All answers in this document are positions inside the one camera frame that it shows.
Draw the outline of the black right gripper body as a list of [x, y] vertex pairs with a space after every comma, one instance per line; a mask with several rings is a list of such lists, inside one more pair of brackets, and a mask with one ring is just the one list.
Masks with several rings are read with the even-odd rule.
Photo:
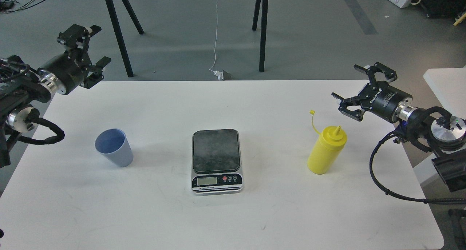
[[390, 123], [397, 122], [399, 103], [410, 103], [412, 95], [389, 84], [379, 84], [376, 89], [377, 92], [369, 101], [370, 112]]

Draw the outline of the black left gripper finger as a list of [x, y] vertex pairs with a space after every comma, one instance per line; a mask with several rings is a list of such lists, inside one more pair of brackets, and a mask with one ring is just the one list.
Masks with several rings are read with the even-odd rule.
[[86, 28], [73, 24], [65, 32], [59, 33], [57, 42], [64, 46], [66, 56], [82, 60], [88, 54], [90, 38], [101, 30], [102, 28], [98, 25]]
[[109, 57], [102, 57], [95, 65], [85, 67], [85, 78], [80, 84], [81, 87], [90, 89], [104, 79], [104, 68], [112, 61]]

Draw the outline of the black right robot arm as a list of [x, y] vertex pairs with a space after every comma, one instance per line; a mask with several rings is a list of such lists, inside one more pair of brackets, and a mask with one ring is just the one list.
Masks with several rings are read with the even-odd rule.
[[368, 76], [368, 83], [355, 97], [345, 99], [332, 93], [340, 101], [339, 112], [356, 121], [362, 121], [365, 112], [371, 112], [398, 127], [381, 139], [371, 153], [369, 171], [373, 182], [386, 195], [425, 204], [465, 204], [463, 198], [417, 199], [395, 193], [375, 177], [373, 161], [379, 148], [388, 140], [394, 143], [411, 143], [423, 152], [432, 152], [432, 159], [441, 180], [449, 191], [465, 189], [465, 120], [453, 116], [446, 109], [433, 106], [428, 109], [411, 105], [412, 96], [393, 86], [397, 73], [376, 62], [372, 66], [354, 68]]

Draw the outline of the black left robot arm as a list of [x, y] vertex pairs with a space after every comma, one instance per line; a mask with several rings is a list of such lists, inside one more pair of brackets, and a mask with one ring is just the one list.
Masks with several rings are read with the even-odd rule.
[[1, 167], [11, 164], [10, 151], [18, 141], [44, 145], [65, 138], [64, 131], [42, 118], [31, 102], [48, 103], [55, 94], [70, 94], [78, 86], [90, 89], [103, 80], [111, 59], [105, 56], [92, 64], [88, 55], [90, 38], [100, 31], [98, 25], [71, 25], [57, 37], [64, 53], [38, 69], [17, 55], [1, 59]]

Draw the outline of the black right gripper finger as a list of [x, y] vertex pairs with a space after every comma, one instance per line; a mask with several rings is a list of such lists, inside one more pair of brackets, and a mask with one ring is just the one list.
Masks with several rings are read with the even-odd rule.
[[[361, 89], [361, 91], [378, 91], [379, 89], [389, 89], [390, 91], [398, 91], [393, 86], [390, 86], [391, 82], [398, 79], [396, 72], [393, 69], [385, 66], [384, 64], [376, 62], [375, 64], [367, 68], [355, 64], [354, 68], [355, 70], [361, 73], [365, 73], [368, 76], [369, 83], [366, 84], [363, 87], [363, 89]], [[376, 73], [383, 73], [383, 75], [385, 76], [385, 80], [377, 81], [375, 76]]]
[[[368, 101], [367, 101], [368, 96], [366, 95], [357, 95], [355, 97], [350, 97], [348, 99], [345, 99], [334, 92], [332, 92], [331, 95], [335, 99], [340, 100], [340, 104], [338, 108], [339, 112], [356, 121], [362, 121], [364, 113], [370, 110], [370, 107], [368, 106]], [[358, 106], [359, 109], [350, 110], [348, 109], [350, 106]]]

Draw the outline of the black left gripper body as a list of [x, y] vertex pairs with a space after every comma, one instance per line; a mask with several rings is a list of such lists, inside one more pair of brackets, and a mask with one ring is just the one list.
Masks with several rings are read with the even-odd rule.
[[86, 79], [91, 65], [88, 53], [83, 50], [64, 52], [50, 59], [39, 69], [39, 74], [53, 74], [60, 81], [59, 93], [68, 95]]

